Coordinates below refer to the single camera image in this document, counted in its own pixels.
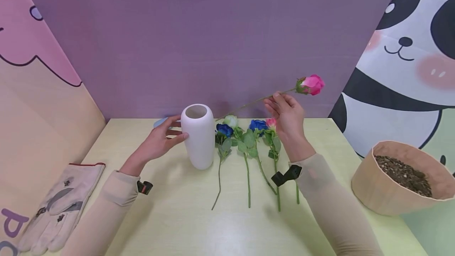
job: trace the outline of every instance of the black wrist strap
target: black wrist strap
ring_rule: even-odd
[[[272,176],[272,181],[275,183],[276,186],[281,186],[282,184],[286,183],[289,180],[295,180],[299,178],[300,172],[302,171],[302,167],[293,164],[289,168],[289,170],[284,173],[284,175],[281,172],[276,172],[275,175]]]
[[[141,181],[137,182],[137,190],[141,194],[149,194],[152,187],[153,187],[153,184],[150,182],[147,182],[147,181],[144,181],[144,183],[142,183]]]

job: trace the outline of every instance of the sleeve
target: sleeve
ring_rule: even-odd
[[[61,256],[104,255],[138,195],[138,180],[139,177],[112,172],[72,232]]]
[[[384,255],[359,202],[336,181],[322,155],[290,164],[302,167],[297,185],[337,256]]]

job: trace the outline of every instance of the pink rose bud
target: pink rose bud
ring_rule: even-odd
[[[317,95],[321,92],[321,89],[324,88],[325,83],[321,77],[313,74],[310,77],[302,77],[297,80],[296,92],[300,94],[311,94]]]
[[[276,119],[275,118],[266,119],[265,120],[265,124],[270,130],[275,130],[275,128],[276,128]]]

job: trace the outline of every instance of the blue rose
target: blue rose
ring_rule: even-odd
[[[259,131],[262,131],[262,130],[267,130],[269,127],[267,127],[267,125],[265,124],[265,121],[261,121],[261,120],[251,120],[251,124],[249,126],[249,128],[254,131],[256,128],[259,130]]]
[[[232,134],[234,133],[234,130],[227,124],[216,125],[216,130],[218,131],[218,133],[222,133],[227,137],[231,137]]]

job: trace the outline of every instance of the white rose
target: white rose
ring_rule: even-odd
[[[227,124],[231,128],[236,128],[239,125],[239,121],[236,116],[229,115],[224,118],[223,124]]]

